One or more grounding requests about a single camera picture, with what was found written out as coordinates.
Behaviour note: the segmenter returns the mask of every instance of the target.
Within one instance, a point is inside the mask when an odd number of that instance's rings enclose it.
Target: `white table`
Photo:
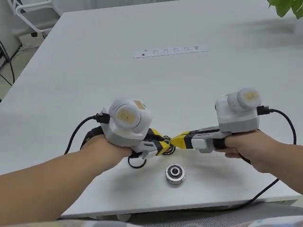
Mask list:
[[[278,18],[265,0],[181,0],[64,14],[0,105],[0,174],[61,155],[77,124],[119,96],[144,100],[152,126],[174,136],[216,125],[219,95],[255,87],[265,105],[290,116],[301,143],[303,105],[295,99],[303,96],[303,43],[292,34],[294,23],[290,15]],[[203,43],[209,52],[133,58],[133,51]],[[79,131],[72,150],[95,126],[89,122]],[[262,116],[261,129],[292,142],[279,115]],[[164,179],[171,163],[186,169],[179,188]],[[140,170],[125,159],[96,178],[64,215],[239,204],[273,180],[215,152],[176,151]],[[261,199],[297,196],[278,183]]]

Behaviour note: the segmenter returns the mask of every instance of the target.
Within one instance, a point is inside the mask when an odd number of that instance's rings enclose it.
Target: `white power strip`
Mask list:
[[[137,51],[134,53],[134,58],[149,58],[157,56],[184,54],[184,53],[197,53],[208,51],[206,44],[200,45],[188,45],[188,46],[176,46],[168,48],[154,48],[144,51]]]

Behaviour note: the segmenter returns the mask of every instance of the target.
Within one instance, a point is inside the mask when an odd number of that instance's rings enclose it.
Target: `white wall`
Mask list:
[[[7,49],[9,56],[11,56],[21,45],[19,39],[13,36],[9,30],[8,20],[12,14],[11,8],[6,0],[0,0],[0,40]],[[0,60],[0,65],[2,65],[3,62],[4,59],[2,58]]]

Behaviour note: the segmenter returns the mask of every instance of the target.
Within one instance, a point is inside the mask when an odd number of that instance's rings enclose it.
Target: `black cable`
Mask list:
[[[267,106],[260,106],[260,108],[258,108],[258,115],[265,115],[265,114],[270,114],[270,113],[278,113],[278,114],[282,115],[287,120],[287,122],[288,122],[288,124],[289,124],[289,126],[290,126],[290,128],[292,130],[292,133],[293,133],[293,144],[296,145],[297,144],[297,134],[296,134],[296,131],[295,131],[295,128],[294,128],[294,124],[292,123],[292,121],[290,120],[290,118],[284,112],[282,112],[280,110],[276,110],[276,109],[269,109]],[[232,211],[232,210],[238,210],[238,209],[241,209],[243,207],[246,207],[246,206],[249,206],[250,204],[252,204],[255,200],[257,200],[257,198],[259,198],[263,193],[265,193],[268,189],[270,189],[272,186],[274,186],[278,182],[279,182],[279,179],[277,178],[271,184],[269,184],[266,188],[264,188],[262,191],[260,191],[251,200],[248,200],[247,202],[245,202],[243,204],[236,205],[236,206],[233,206],[233,207],[228,207],[228,208],[223,208],[223,209],[218,208],[218,209],[213,209],[213,210],[208,210],[208,209],[193,209],[193,210],[171,210],[171,211],[172,212],[180,212],[180,211],[214,212],[214,211]]]
[[[86,122],[88,122],[89,120],[92,120],[92,119],[95,119],[95,118],[96,118],[95,116],[90,116],[90,117],[84,119],[83,121],[81,121],[80,124],[78,124],[78,126],[76,127],[76,129],[74,130],[74,132],[73,132],[72,135],[71,135],[70,141],[69,141],[69,143],[68,143],[68,146],[67,146],[67,149],[66,149],[64,155],[67,155],[68,152],[70,151],[72,141],[74,140],[75,135],[77,134],[77,132],[79,131],[79,129],[82,127],[82,125],[84,125],[84,124],[85,124]]]
[[[2,77],[9,85],[11,85],[11,86],[13,86],[4,76],[2,76],[1,74],[0,74],[0,77]]]
[[[282,115],[288,122],[290,128],[292,129],[292,133],[293,133],[293,144],[296,145],[297,144],[297,134],[295,132],[295,128],[294,128],[294,124],[292,123],[292,121],[290,120],[290,118],[282,111],[280,110],[276,110],[276,109],[269,109],[270,113],[277,113]]]
[[[129,164],[129,166],[130,166],[131,168],[134,168],[134,169],[140,169],[140,168],[142,168],[143,166],[145,166],[145,164],[147,163],[147,160],[145,159],[144,162],[143,162],[140,166],[133,166],[133,165],[131,164],[131,162],[130,162],[131,159],[132,159],[132,158],[128,157],[128,158],[127,158],[127,163]]]
[[[14,69],[13,69],[13,65],[11,63],[11,59],[9,57],[9,54],[8,52],[6,51],[5,49],[5,46],[3,45],[3,42],[0,40],[0,45],[1,45],[1,49],[4,51],[4,57],[5,57],[5,60],[6,62],[9,63],[9,66],[10,66],[10,70],[11,70],[11,74],[13,76],[13,84],[15,83],[16,79],[15,79],[15,72],[14,72]]]
[[[64,155],[67,155],[68,152],[70,151],[71,149],[71,144],[72,144],[72,141],[74,140],[75,138],[75,135],[77,134],[77,132],[79,131],[79,129],[89,120],[96,120],[98,123],[105,123],[105,124],[108,124],[109,123],[109,119],[110,119],[110,116],[109,114],[107,113],[101,113],[101,114],[96,114],[94,116],[90,116],[86,119],[84,119],[83,121],[80,122],[80,124],[78,124],[78,126],[76,127],[76,129],[74,130],[74,132],[72,133],[71,135],[71,138],[70,138],[70,141],[68,143],[68,146],[67,146],[67,149],[64,153]]]

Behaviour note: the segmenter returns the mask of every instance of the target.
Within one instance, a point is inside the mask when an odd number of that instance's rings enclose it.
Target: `metal bearing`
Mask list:
[[[185,179],[185,169],[180,164],[170,164],[165,169],[165,178],[170,184],[181,184]]]

